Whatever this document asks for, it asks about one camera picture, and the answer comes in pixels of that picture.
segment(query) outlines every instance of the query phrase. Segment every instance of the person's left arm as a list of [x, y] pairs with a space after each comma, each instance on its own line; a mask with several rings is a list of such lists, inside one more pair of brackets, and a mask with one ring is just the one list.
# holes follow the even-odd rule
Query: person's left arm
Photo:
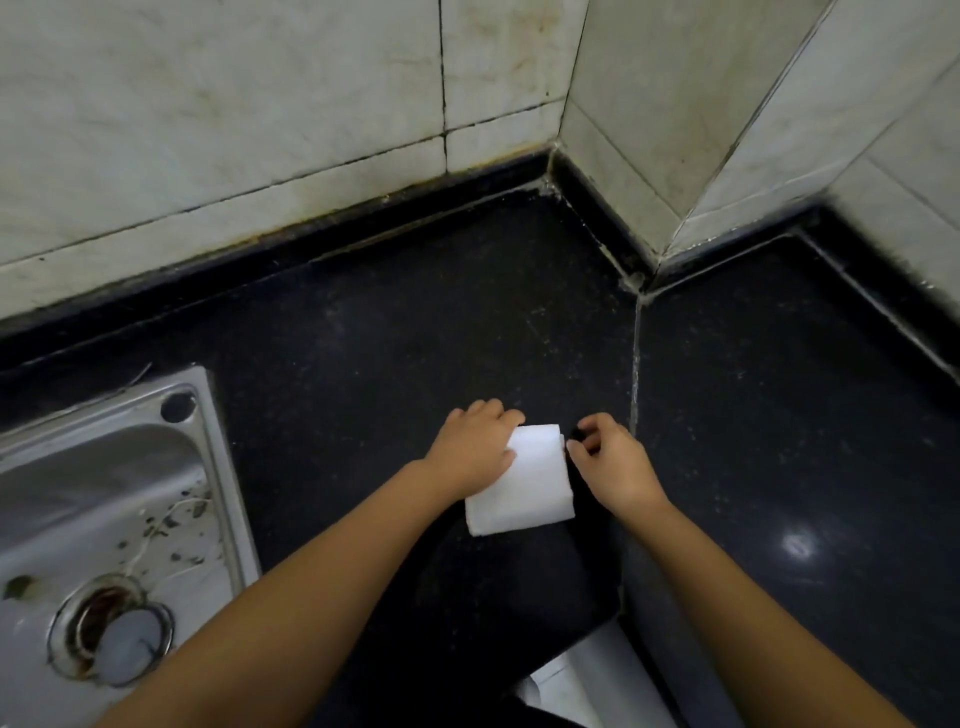
[[299, 724], [426, 527], [510, 467], [523, 420], [500, 400], [453, 410], [426, 457], [237, 596], [97, 728]]

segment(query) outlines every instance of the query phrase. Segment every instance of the stainless steel sink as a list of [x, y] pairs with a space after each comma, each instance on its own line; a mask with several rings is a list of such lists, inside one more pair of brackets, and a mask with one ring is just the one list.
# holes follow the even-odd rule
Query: stainless steel sink
[[[202, 367], [3, 435], [0, 728], [93, 723], [258, 575]], [[116, 677], [136, 617], [163, 645]]]

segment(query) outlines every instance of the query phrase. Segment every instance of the paper towel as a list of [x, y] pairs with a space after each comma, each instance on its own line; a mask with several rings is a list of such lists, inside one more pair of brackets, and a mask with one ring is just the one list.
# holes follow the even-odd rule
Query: paper towel
[[560, 426], [518, 427], [507, 447], [516, 452], [510, 469], [466, 500], [470, 534], [487, 536], [572, 519], [573, 491]]

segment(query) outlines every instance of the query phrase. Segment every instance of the person's right arm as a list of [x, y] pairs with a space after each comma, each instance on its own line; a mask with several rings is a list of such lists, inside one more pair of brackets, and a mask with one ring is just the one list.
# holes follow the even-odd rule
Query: person's right arm
[[598, 414], [579, 427], [589, 435], [567, 443], [570, 458], [656, 559], [748, 725], [911, 725], [670, 503], [623, 425]]

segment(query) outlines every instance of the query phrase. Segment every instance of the forearm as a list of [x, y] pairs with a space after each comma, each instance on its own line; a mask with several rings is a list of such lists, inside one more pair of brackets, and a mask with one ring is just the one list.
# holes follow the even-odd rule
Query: forearm
[[622, 520], [660, 564], [748, 724], [910, 725], [679, 510]]
[[323, 695], [423, 530], [450, 505], [420, 461], [234, 599], [104, 718], [292, 726]]

